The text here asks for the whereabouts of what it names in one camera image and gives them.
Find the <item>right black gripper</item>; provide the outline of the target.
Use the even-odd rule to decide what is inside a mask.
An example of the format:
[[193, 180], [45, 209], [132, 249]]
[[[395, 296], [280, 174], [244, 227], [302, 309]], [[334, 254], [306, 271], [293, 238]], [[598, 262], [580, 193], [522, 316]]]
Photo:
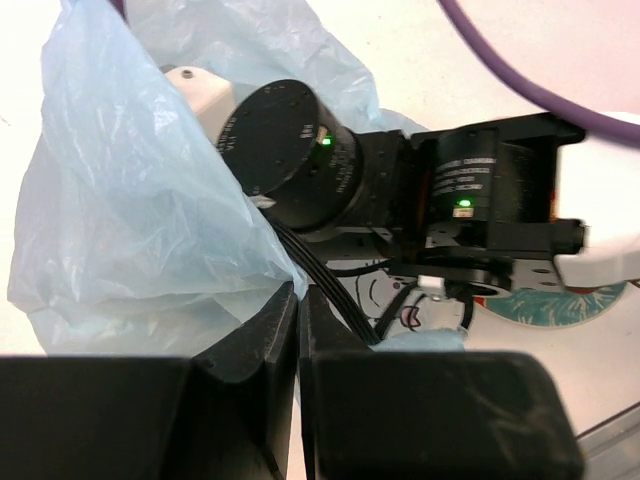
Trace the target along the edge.
[[394, 232], [411, 222], [406, 202], [415, 176], [403, 132], [356, 133], [300, 81], [254, 91], [231, 114], [216, 147], [244, 193], [310, 242]]

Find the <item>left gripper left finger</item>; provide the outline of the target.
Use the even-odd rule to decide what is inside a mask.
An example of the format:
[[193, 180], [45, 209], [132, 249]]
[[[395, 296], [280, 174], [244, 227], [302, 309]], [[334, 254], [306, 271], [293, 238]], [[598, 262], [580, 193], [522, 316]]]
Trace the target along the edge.
[[282, 479], [297, 298], [192, 358], [5, 356], [5, 479]]

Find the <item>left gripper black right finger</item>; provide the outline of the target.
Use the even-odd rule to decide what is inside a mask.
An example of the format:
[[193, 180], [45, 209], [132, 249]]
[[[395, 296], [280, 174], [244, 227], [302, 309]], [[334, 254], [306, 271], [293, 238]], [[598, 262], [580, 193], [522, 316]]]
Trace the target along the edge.
[[299, 308], [311, 479], [579, 479], [585, 462], [555, 385], [514, 352], [376, 352], [317, 287]]

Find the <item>light blue plastic bag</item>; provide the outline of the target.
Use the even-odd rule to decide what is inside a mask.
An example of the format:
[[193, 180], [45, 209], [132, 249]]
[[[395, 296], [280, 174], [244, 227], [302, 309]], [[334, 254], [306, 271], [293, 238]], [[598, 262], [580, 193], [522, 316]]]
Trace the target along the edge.
[[315, 89], [359, 132], [411, 119], [304, 1], [66, 1], [41, 56], [42, 130], [16, 210], [8, 299], [50, 355], [200, 353], [284, 283], [308, 289], [163, 67], [238, 97]]

